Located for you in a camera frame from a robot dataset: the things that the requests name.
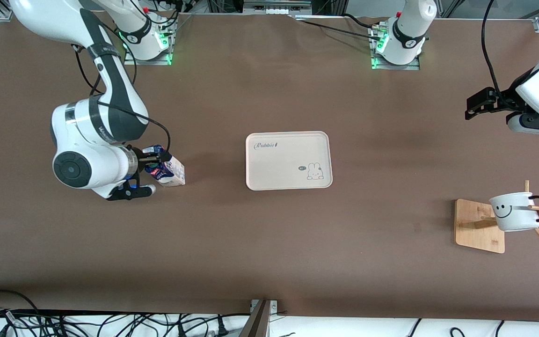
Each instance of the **rabbit face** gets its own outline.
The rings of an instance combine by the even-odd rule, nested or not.
[[[321,170],[321,166],[319,166],[318,162],[312,162],[309,164],[309,170],[307,171],[307,179],[323,179],[323,171]]]

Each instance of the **mug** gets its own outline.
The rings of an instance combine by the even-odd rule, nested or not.
[[[530,192],[503,194],[490,199],[498,228],[504,232],[538,228],[538,211],[528,208],[535,205],[533,199],[539,199],[539,196]]]

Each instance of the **wooden stand base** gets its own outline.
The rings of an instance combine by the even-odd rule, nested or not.
[[[490,204],[455,201],[455,243],[488,252],[504,253],[504,232],[492,218]]]

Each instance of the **brown tabletop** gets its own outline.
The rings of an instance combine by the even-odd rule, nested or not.
[[[524,179],[539,194],[539,136],[511,132],[505,113],[464,120],[491,85],[480,27],[434,21],[421,71],[383,71],[363,38],[198,15],[174,64],[140,66],[135,85],[187,185],[109,202],[51,170],[51,112],[88,94],[71,47],[0,23],[0,288],[55,309],[240,312],[267,297],[292,315],[539,320],[533,231],[508,233],[505,254],[453,241],[455,199]],[[529,21],[492,21],[487,36],[503,88],[539,60]],[[329,136],[332,186],[247,188],[249,134],[308,130]],[[153,125],[133,142],[153,143]]]

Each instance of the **white tray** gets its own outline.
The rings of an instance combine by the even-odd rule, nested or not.
[[[247,186],[251,190],[326,188],[332,184],[328,135],[266,132],[248,135]]]

